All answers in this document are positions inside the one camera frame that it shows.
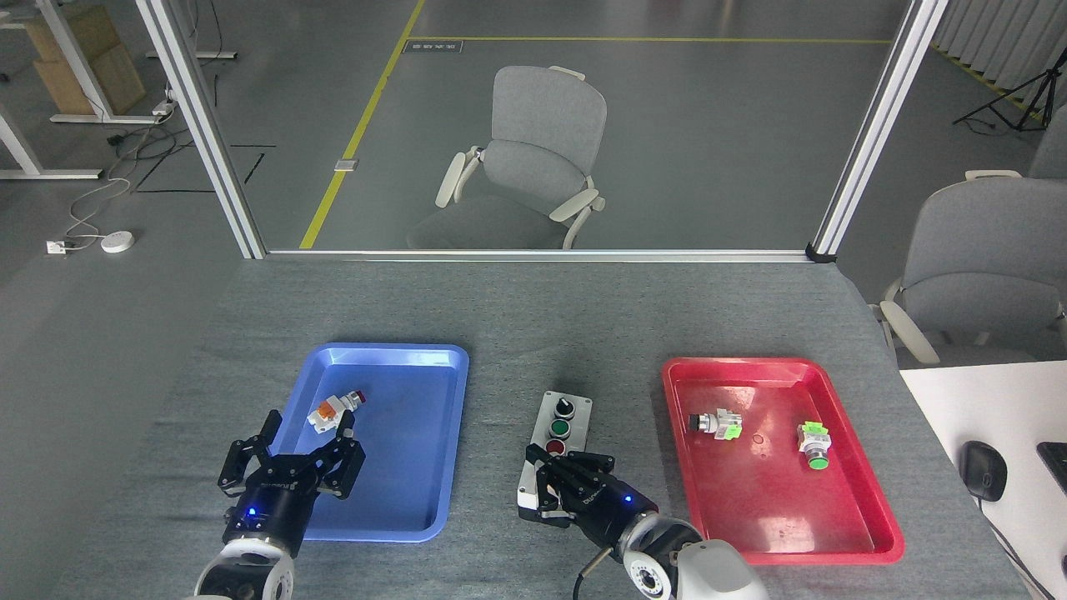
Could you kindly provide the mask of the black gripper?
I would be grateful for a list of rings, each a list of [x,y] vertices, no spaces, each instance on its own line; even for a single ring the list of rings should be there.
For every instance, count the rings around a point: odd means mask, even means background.
[[[557,528],[574,523],[598,548],[614,549],[637,516],[659,512],[650,498],[609,475],[616,458],[606,453],[552,455],[529,444],[525,459],[542,463],[534,475],[534,521]]]
[[[310,452],[309,461],[316,475],[316,487],[301,481],[283,481],[282,472],[272,465],[274,456],[269,447],[283,422],[278,410],[269,411],[259,435],[233,441],[218,487],[224,494],[241,494],[226,519],[223,541],[240,538],[266,540],[277,548],[298,548],[303,543],[320,493],[349,498],[366,453],[354,436],[353,414],[343,414],[334,439]],[[268,470],[267,478],[252,476],[245,485],[246,465],[256,458]]]

